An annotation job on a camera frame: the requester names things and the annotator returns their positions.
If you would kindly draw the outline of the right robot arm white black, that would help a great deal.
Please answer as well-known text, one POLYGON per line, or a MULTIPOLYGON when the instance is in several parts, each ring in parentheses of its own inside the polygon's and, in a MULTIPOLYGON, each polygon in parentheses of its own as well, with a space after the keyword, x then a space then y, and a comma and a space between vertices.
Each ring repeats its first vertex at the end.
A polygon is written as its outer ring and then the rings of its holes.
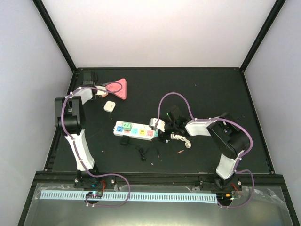
POLYGON ((166 115, 167 120, 157 117, 149 123, 153 130, 159 130, 159 140, 168 142, 179 139, 185 142, 186 148, 190 148, 191 142, 187 137, 209 136, 213 139, 221 152, 214 185, 219 190, 226 189, 231 184, 231 178, 243 155, 253 147, 251 135, 234 122, 229 113, 207 119, 186 118, 176 107, 166 115))

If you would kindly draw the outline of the green plug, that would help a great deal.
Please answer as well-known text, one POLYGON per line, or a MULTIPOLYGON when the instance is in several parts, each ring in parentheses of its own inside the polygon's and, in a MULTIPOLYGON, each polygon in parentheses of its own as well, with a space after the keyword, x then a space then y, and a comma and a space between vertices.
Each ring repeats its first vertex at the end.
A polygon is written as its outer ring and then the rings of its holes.
POLYGON ((122 125, 122 127, 123 127, 123 130, 124 130, 124 131, 131 131, 131 129, 132 129, 132 124, 131 124, 131 123, 128 123, 128 122, 124 122, 123 125, 122 125))

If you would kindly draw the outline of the pink triangular socket adapter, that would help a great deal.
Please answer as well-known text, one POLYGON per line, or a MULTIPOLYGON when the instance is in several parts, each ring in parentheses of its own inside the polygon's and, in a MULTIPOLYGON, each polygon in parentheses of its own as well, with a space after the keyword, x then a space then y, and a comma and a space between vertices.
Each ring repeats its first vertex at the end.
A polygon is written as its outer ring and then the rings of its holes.
POLYGON ((127 81, 125 78, 119 79, 115 82, 110 82, 105 87, 109 92, 111 92, 115 96, 121 98, 122 100, 126 100, 126 98, 127 98, 127 81))

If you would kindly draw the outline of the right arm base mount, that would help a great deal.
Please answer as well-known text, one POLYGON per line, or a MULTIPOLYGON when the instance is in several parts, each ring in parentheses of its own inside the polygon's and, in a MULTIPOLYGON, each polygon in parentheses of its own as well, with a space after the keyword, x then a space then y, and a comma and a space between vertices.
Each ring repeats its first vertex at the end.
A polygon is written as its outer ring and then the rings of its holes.
POLYGON ((239 184, 240 178, 234 174, 228 179, 222 179, 217 174, 199 175, 198 181, 195 183, 201 190, 212 192, 234 191, 235 189, 242 191, 242 185, 239 184))

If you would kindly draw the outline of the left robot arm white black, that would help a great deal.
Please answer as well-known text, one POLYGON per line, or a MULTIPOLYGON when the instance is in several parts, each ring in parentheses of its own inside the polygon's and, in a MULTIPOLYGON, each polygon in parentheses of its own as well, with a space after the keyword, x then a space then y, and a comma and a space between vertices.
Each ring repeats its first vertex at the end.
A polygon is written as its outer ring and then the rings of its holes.
POLYGON ((98 187, 101 176, 96 170, 95 161, 89 151, 85 137, 85 113, 83 105, 96 98, 95 83, 98 80, 94 71, 83 72, 83 82, 69 95, 57 97, 55 104, 55 126, 69 142, 76 159, 77 170, 89 170, 84 182, 91 188, 98 187))

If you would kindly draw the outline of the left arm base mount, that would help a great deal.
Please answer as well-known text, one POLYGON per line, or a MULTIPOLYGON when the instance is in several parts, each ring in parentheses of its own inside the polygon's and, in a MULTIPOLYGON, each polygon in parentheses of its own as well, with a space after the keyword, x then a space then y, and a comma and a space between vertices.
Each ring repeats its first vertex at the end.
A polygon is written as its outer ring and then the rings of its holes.
POLYGON ((79 171, 77 172, 73 187, 84 190, 104 190, 105 188, 111 188, 115 184, 115 179, 115 176, 95 178, 85 171, 79 171))

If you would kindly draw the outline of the white power strip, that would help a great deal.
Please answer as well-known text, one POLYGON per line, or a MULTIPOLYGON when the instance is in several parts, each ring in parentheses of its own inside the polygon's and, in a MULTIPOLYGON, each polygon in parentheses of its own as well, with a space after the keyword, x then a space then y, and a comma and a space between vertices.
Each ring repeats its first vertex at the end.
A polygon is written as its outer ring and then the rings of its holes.
POLYGON ((116 121, 113 129, 115 136, 128 136, 130 138, 148 141, 158 137, 158 130, 152 130, 149 125, 130 122, 132 124, 131 131, 124 131, 122 127, 123 123, 124 121, 116 121))

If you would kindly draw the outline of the white plug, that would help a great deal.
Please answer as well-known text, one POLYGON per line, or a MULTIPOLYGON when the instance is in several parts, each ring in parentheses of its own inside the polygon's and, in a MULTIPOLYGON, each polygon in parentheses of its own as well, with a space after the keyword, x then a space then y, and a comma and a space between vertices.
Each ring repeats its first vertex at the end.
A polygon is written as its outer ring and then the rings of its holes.
POLYGON ((113 101, 107 101, 103 107, 103 109, 106 111, 106 112, 113 112, 114 108, 116 106, 116 103, 113 102, 113 101))

